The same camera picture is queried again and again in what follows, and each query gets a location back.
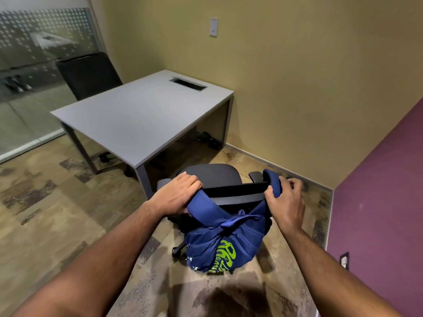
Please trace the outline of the person's left hand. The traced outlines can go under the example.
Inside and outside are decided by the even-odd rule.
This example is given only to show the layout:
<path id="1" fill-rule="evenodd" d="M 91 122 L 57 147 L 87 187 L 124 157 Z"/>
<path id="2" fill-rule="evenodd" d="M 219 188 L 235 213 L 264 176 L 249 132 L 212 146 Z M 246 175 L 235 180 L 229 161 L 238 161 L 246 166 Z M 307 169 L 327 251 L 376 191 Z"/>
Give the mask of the person's left hand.
<path id="1" fill-rule="evenodd" d="M 198 179 L 198 177 L 189 175 L 184 179 Z M 178 181 L 174 178 L 161 187 L 147 202 L 147 208 L 161 217 L 183 213 L 187 204 L 197 192 L 182 192 L 178 186 Z"/>

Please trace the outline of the person's right hand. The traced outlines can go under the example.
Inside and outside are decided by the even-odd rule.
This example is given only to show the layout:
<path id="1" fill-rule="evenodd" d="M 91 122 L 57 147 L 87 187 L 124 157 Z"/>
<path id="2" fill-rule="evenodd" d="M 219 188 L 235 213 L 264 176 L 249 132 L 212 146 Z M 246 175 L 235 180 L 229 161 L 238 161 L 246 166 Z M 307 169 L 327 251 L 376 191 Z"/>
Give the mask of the person's right hand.
<path id="1" fill-rule="evenodd" d="M 305 204 L 302 198 L 303 183 L 299 179 L 286 179 L 283 176 L 279 177 L 279 181 L 282 188 L 279 195 L 281 209 L 270 210 L 270 213 L 283 236 L 288 238 L 302 231 L 305 212 Z M 274 190 L 272 186 L 268 186 L 266 191 Z"/>

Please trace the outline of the person's right forearm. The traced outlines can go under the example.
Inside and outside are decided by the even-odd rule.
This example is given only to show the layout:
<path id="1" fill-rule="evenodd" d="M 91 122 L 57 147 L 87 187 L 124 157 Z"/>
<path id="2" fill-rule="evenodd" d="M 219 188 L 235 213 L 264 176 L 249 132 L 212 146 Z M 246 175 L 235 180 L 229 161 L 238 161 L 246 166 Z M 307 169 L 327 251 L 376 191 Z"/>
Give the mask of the person's right forearm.
<path id="1" fill-rule="evenodd" d="M 281 229 L 321 317 L 403 317 L 302 229 Z"/>

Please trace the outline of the person's left forearm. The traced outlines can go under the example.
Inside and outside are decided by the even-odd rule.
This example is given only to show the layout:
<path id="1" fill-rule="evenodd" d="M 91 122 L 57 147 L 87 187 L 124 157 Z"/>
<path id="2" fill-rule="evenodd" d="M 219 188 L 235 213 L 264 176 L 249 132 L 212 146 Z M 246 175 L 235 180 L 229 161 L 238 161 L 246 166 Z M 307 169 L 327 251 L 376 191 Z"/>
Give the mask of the person's left forearm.
<path id="1" fill-rule="evenodd" d="M 31 295 L 12 317 L 104 317 L 166 210 L 149 200 Z"/>

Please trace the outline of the grey desk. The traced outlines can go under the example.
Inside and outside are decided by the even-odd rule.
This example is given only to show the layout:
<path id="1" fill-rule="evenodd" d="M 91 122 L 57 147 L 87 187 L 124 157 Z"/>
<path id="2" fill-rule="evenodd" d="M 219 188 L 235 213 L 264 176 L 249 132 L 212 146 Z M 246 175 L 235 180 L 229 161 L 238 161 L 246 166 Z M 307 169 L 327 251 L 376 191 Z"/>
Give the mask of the grey desk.
<path id="1" fill-rule="evenodd" d="M 219 140 L 225 145 L 233 100 L 233 90 L 162 70 L 51 114 L 61 122 L 93 174 L 98 170 L 75 130 L 129 165 L 150 199 L 154 192 L 146 163 L 227 104 Z"/>

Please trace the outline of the black office chair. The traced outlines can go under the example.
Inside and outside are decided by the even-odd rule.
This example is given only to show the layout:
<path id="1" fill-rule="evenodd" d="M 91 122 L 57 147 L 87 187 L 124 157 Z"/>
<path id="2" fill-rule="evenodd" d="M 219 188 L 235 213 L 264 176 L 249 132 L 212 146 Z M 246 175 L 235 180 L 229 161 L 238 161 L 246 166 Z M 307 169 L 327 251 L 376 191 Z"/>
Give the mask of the black office chair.
<path id="1" fill-rule="evenodd" d="M 69 59 L 60 59 L 56 67 L 61 73 L 77 101 L 99 95 L 103 92 L 123 86 L 116 69 L 105 52 L 94 52 Z M 79 153 L 85 160 L 89 170 L 98 174 L 91 157 L 83 147 L 72 127 L 61 122 L 62 128 L 71 138 Z M 108 163 L 110 151 L 98 155 L 102 163 Z"/>

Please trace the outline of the dotted frosted glass partition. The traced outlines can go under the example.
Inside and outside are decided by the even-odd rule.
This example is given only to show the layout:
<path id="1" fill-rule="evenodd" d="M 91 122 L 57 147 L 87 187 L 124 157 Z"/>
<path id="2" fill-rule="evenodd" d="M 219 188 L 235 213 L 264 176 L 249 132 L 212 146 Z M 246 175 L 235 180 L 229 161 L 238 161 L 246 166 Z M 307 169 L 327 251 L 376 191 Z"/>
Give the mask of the dotted frosted glass partition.
<path id="1" fill-rule="evenodd" d="M 0 0 L 0 164 L 65 133 L 56 62 L 104 50 L 91 0 Z"/>

